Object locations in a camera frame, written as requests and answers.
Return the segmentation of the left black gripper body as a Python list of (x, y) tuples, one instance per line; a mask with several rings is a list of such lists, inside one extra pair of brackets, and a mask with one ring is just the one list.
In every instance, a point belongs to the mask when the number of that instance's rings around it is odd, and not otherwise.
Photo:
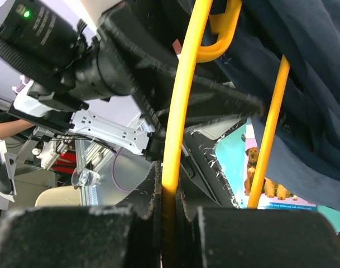
[(129, 8), (111, 8), (98, 26), (109, 34), (132, 74), (132, 94), (143, 112), (154, 112), (166, 123), (178, 58), (145, 29)]

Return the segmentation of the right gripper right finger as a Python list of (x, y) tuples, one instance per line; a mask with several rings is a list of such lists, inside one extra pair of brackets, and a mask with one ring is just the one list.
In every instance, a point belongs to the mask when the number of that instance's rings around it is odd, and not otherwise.
[(340, 267), (340, 239), (310, 210), (223, 208), (179, 183), (177, 267)]

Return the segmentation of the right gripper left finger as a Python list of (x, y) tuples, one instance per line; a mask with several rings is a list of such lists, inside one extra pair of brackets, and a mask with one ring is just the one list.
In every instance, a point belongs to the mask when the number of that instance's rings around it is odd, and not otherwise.
[(159, 267), (161, 165), (113, 206), (34, 207), (0, 222), (0, 267)]

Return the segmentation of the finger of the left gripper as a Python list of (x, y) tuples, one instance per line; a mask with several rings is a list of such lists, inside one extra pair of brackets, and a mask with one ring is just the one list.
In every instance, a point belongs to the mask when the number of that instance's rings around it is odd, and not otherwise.
[[(151, 55), (147, 56), (147, 61), (155, 79), (154, 89), (147, 92), (147, 118), (155, 128), (166, 128), (178, 61), (173, 56), (159, 59)], [(258, 98), (195, 72), (190, 87), (185, 128), (248, 116), (261, 117), (263, 114), (264, 104)]]

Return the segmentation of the orange hanger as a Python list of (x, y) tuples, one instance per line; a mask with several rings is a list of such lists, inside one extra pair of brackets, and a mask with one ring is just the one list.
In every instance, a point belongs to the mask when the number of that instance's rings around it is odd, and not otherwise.
[[(194, 3), (174, 81), (161, 180), (161, 259), (163, 267), (176, 266), (175, 199), (179, 181), (185, 117), (195, 66), (197, 63), (209, 62), (220, 57), (229, 48), (242, 2), (228, 1), (225, 12), (213, 16), (210, 15), (211, 5), (212, 1), (196, 1)], [(258, 157), (248, 201), (249, 208), (258, 206), (289, 69), (290, 64), (286, 57), (283, 57), (265, 125), (262, 149)]]

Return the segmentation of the navy blue tank top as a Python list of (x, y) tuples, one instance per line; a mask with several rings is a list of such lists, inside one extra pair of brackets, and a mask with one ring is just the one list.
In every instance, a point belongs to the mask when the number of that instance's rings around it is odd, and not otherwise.
[(282, 57), (290, 73), (266, 175), (340, 211), (340, 1), (243, 1), (216, 64), (270, 104)]

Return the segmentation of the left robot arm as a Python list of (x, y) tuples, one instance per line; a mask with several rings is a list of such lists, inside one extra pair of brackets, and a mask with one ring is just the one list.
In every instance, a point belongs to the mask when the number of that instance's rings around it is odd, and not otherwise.
[(170, 50), (174, 29), (161, 1), (120, 1), (103, 12), (90, 44), (76, 27), (42, 1), (6, 1), (0, 7), (0, 58), (31, 78), (31, 97), (62, 112), (88, 101), (133, 96), (155, 127), (136, 147), (154, 160), (164, 155), (178, 58)]

